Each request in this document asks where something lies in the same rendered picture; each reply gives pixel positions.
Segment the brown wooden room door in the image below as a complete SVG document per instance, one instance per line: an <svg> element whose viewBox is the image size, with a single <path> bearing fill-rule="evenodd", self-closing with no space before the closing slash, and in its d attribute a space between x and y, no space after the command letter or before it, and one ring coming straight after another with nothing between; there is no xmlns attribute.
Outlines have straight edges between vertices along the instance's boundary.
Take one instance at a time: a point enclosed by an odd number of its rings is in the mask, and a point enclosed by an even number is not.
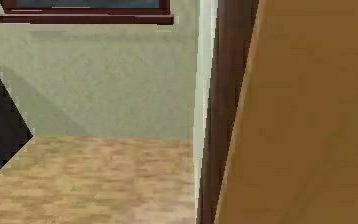
<svg viewBox="0 0 358 224"><path fill-rule="evenodd" d="M259 0L197 224L358 224L358 0Z"/></svg>

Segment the dark red framed window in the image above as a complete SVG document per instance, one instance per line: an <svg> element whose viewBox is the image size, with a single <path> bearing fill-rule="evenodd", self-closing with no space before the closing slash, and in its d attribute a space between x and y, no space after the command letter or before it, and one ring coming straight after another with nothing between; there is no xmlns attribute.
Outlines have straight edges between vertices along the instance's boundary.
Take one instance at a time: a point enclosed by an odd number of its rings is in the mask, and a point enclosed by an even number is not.
<svg viewBox="0 0 358 224"><path fill-rule="evenodd" d="M0 23L173 25L170 0L0 0Z"/></svg>

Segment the black angular furniture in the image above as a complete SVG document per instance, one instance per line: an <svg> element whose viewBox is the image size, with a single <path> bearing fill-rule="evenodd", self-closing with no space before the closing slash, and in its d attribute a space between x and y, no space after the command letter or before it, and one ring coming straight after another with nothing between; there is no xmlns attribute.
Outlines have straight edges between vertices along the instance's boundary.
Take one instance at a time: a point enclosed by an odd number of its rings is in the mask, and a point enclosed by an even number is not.
<svg viewBox="0 0 358 224"><path fill-rule="evenodd" d="M0 169L33 137L0 78Z"/></svg>

